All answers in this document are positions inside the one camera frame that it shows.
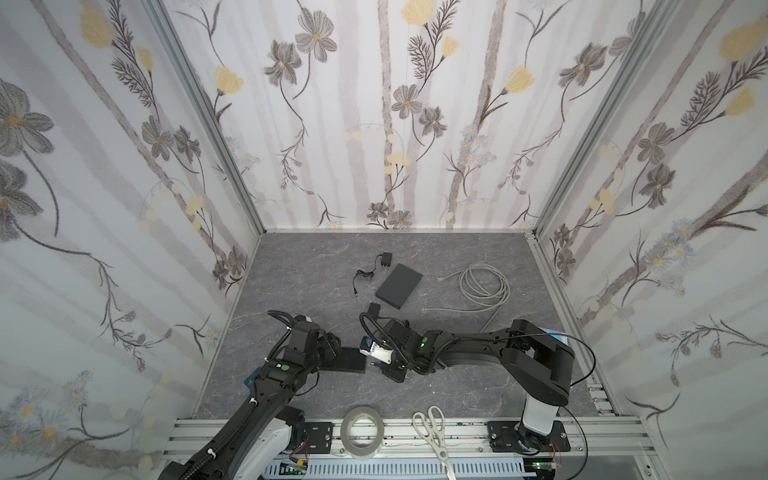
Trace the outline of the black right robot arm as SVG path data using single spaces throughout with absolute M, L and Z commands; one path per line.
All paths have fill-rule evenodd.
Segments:
M 419 333 L 396 319 L 385 326 L 373 321 L 365 330 L 360 353 L 397 383 L 409 371 L 426 376 L 453 366 L 502 367 L 525 391 L 526 400 L 521 419 L 510 432 L 494 433 L 492 442 L 522 455 L 538 454 L 553 444 L 558 411 L 569 404 L 571 388 L 589 377 L 574 377 L 576 355 L 564 341 L 566 334 L 550 333 L 524 319 L 480 333 Z

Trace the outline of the black ribbed network switch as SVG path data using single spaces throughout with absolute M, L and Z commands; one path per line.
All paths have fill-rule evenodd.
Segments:
M 358 349 L 342 347 L 340 353 L 325 366 L 327 371 L 363 374 L 366 372 L 366 356 Z

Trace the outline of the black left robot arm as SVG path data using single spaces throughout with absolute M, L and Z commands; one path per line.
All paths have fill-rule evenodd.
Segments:
M 161 479 L 234 479 L 269 423 L 288 406 L 308 376 L 341 354 L 340 339 L 304 315 L 267 314 L 286 327 L 258 373 L 249 395 L 219 432 L 186 463 L 169 463 Z

